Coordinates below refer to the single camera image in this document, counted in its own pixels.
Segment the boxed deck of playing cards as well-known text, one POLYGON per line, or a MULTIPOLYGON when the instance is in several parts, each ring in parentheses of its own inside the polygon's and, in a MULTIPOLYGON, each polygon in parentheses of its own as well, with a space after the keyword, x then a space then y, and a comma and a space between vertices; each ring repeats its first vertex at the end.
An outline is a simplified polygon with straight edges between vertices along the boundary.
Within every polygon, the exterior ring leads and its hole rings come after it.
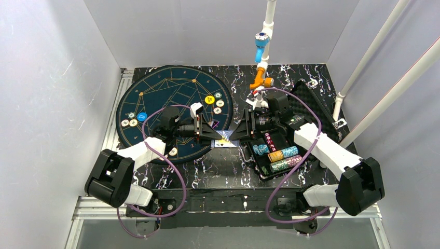
POLYGON ((230 139, 233 130, 219 130, 217 132, 222 136, 222 138, 219 140, 213 140, 211 142, 211 148, 236 148, 239 146, 238 140, 230 139))

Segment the red and white poker chip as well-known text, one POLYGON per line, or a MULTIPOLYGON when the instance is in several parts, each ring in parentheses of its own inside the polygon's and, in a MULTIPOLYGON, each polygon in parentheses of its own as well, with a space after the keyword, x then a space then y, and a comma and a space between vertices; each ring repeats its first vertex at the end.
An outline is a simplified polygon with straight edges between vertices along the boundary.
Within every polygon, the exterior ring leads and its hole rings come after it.
POLYGON ((214 114, 218 115, 222 113, 222 109, 220 107, 216 107, 213 109, 214 114))

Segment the yellow poker chip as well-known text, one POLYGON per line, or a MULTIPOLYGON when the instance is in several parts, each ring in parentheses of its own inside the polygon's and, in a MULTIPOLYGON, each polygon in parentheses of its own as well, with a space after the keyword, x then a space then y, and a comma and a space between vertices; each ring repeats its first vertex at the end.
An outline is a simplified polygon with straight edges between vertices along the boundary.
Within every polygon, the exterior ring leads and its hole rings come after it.
POLYGON ((225 105, 225 103, 224 103, 223 100, 217 100, 217 101, 216 101, 216 106, 217 106, 217 107, 223 107, 224 105, 225 105))
POLYGON ((136 119, 131 119, 130 121, 129 121, 129 126, 131 126, 131 127, 135 127, 135 126, 137 126, 138 125, 138 121, 136 120, 136 119))
POLYGON ((177 152, 178 152, 178 150, 177 150, 177 148, 172 148, 171 150, 170 150, 170 152, 169 152, 169 155, 170 156, 176 156, 177 155, 177 152))

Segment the blue small blind button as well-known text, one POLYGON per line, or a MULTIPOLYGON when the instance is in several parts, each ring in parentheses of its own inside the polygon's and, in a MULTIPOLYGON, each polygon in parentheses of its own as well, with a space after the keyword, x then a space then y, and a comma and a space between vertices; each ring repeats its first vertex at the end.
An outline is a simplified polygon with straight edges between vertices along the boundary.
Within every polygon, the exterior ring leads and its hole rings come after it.
POLYGON ((136 119, 139 122, 144 122, 147 119, 148 115, 145 112, 140 112, 137 114, 136 119))

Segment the yellow big blind button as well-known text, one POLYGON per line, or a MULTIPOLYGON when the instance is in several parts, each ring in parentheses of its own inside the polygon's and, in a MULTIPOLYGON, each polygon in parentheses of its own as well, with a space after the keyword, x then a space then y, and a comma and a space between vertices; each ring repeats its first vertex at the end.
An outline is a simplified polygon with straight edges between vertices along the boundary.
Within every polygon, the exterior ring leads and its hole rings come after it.
POLYGON ((215 103, 215 101, 216 101, 216 98, 214 97, 214 96, 212 96, 212 95, 207 95, 205 98, 204 98, 204 101, 205 101, 205 103, 206 104, 214 104, 215 103))

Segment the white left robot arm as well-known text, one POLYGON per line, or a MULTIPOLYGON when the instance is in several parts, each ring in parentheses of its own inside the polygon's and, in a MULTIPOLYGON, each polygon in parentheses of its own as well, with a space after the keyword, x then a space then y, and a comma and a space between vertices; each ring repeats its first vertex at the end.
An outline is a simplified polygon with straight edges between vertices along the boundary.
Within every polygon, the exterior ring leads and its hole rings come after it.
POLYGON ((177 138, 194 139, 196 143, 208 146, 212 141, 222 139, 202 115, 201 103, 188 107, 191 122, 181 122, 180 112, 184 108, 184 105, 171 105, 158 110, 159 125, 141 142, 118 151, 102 150, 86 180, 85 193, 114 208, 123 204, 148 206, 154 194, 132 183, 135 170, 155 159, 172 165, 169 156, 177 138))

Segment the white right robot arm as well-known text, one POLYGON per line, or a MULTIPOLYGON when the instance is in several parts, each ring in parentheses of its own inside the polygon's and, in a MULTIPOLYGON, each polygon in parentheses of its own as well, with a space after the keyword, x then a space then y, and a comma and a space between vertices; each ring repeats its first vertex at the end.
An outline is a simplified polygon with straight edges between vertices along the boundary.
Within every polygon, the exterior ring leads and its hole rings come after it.
POLYGON ((378 161, 369 157, 363 159, 355 155, 322 132, 322 123, 313 110, 300 98, 297 101, 315 118, 317 123, 305 122, 298 126, 289 121, 293 119, 288 103, 294 95, 279 90, 275 97, 267 97, 269 114, 255 116, 250 110, 230 136, 231 140, 247 142, 256 139, 260 132, 277 128, 284 136, 293 131, 293 142, 306 149, 301 160, 295 164, 288 175, 307 159, 316 157, 338 178, 337 185, 313 185, 296 194, 296 206, 307 210, 315 206, 342 208, 347 214, 356 216, 385 197, 385 190, 378 161))

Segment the light blue chip stack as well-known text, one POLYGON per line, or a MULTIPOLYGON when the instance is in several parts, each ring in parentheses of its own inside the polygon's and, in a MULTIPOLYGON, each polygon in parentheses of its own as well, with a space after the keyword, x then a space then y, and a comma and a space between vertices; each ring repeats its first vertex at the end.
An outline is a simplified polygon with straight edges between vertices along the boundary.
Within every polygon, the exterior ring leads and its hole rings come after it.
POLYGON ((266 144, 253 145, 252 148, 254 153, 259 156, 270 153, 269 147, 266 144))

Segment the black poker chip case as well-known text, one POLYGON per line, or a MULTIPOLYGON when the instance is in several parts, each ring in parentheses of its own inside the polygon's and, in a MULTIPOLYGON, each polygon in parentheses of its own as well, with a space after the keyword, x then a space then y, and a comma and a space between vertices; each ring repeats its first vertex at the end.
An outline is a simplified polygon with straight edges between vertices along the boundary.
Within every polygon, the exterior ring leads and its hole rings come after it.
POLYGON ((341 140, 313 81, 300 80, 290 91, 260 86, 246 101, 250 108, 230 138, 247 146, 261 179, 287 173, 300 161, 315 161, 319 145, 341 140))

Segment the yellow chip stack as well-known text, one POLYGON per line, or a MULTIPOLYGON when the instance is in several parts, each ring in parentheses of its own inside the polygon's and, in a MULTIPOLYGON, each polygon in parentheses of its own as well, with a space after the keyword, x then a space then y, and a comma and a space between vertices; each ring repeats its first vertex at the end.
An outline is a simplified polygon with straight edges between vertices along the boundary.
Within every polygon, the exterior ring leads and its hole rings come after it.
POLYGON ((271 163, 284 159, 284 154, 281 150, 277 150, 268 154, 268 158, 271 163))

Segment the round dark blue poker mat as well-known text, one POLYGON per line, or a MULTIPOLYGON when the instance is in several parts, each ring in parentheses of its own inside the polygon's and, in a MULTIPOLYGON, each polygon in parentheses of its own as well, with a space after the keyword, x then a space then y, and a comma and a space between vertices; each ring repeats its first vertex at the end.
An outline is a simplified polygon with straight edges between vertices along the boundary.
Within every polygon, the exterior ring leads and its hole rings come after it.
POLYGON ((215 75, 202 69, 189 66, 167 65, 146 73, 136 80, 123 94, 117 106, 116 130, 122 148, 128 148, 149 135, 151 129, 159 124, 160 115, 150 115, 158 109, 170 105, 186 105, 201 102, 205 120, 214 125, 215 130, 227 130, 232 122, 233 102, 226 84, 215 75), (214 114, 214 104, 206 104, 204 98, 220 92, 225 105, 220 107, 221 114, 214 114), (135 113, 134 119, 140 112, 148 117, 137 126, 122 127, 121 121, 128 118, 129 113, 135 113))

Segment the green and purple chip row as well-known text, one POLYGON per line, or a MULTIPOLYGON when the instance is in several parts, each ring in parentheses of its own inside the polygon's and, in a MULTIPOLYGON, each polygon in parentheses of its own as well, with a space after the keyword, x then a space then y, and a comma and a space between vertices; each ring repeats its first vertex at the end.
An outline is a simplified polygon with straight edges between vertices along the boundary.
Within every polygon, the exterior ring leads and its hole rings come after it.
POLYGON ((289 158, 285 158, 270 164, 270 169, 273 173, 280 172, 294 167, 302 159, 301 155, 295 155, 289 158))

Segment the white thin diagonal pole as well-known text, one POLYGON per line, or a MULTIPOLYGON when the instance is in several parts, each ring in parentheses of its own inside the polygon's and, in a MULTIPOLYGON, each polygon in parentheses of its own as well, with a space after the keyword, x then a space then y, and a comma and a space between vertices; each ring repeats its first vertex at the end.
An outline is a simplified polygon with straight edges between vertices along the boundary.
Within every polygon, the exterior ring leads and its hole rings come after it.
POLYGON ((355 80, 359 77, 359 75, 363 71, 363 69, 366 67, 367 63, 371 60, 373 55, 376 53, 379 46, 382 44, 382 42, 384 41, 384 39, 386 38, 386 36, 388 35, 390 30, 394 26, 395 22, 401 16, 401 14, 405 10, 405 8, 409 4, 409 2, 410 1, 408 1, 408 0, 399 0, 396 3, 395 7, 392 9, 390 14, 388 15, 386 21, 384 22, 384 24, 382 25, 382 27, 378 31, 378 33, 375 36, 375 38, 373 39, 372 43, 369 45, 366 52, 364 53, 364 55, 360 59, 358 65, 356 66, 356 68, 353 70, 352 74, 348 78, 347 82, 345 83, 343 88, 337 93, 337 95, 335 97, 335 106, 334 106, 334 111, 333 111, 333 119, 335 121, 338 121, 340 119, 339 115, 340 115, 340 111, 341 111, 341 106, 342 106, 343 100, 344 100, 345 96, 347 95, 349 89, 351 88, 351 86, 353 85, 355 80))

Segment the aluminium frame rail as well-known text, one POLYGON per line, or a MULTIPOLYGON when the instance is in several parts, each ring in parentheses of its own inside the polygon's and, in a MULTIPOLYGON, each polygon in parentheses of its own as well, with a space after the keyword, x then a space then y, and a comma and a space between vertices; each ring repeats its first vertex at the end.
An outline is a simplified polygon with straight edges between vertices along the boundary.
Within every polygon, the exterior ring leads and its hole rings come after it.
MULTIPOLYGON (((121 80, 118 85, 116 97, 114 100, 111 115, 107 124, 104 141, 101 149, 117 150, 119 144, 119 136, 116 130, 116 113, 118 103, 123 94, 128 90, 132 84, 134 69, 122 70, 121 80)), ((70 232, 66 241, 66 248, 76 248, 79 242, 81 230, 85 220, 117 220, 120 215, 122 219, 126 219, 125 212, 127 206, 124 204, 119 208, 119 212, 115 208, 105 204, 104 202, 89 196, 79 197, 76 203, 70 232)))

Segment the white diagonal frame pole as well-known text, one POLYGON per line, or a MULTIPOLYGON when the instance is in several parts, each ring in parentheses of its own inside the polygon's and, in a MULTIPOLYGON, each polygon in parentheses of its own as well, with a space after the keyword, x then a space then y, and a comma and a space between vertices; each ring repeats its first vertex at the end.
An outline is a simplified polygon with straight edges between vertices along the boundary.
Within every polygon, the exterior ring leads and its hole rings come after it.
POLYGON ((421 55, 421 57, 402 75, 393 87, 365 115, 365 117, 340 142, 346 148, 362 134, 377 118, 387 110, 406 90, 412 86, 435 62, 439 60, 439 38, 421 55))

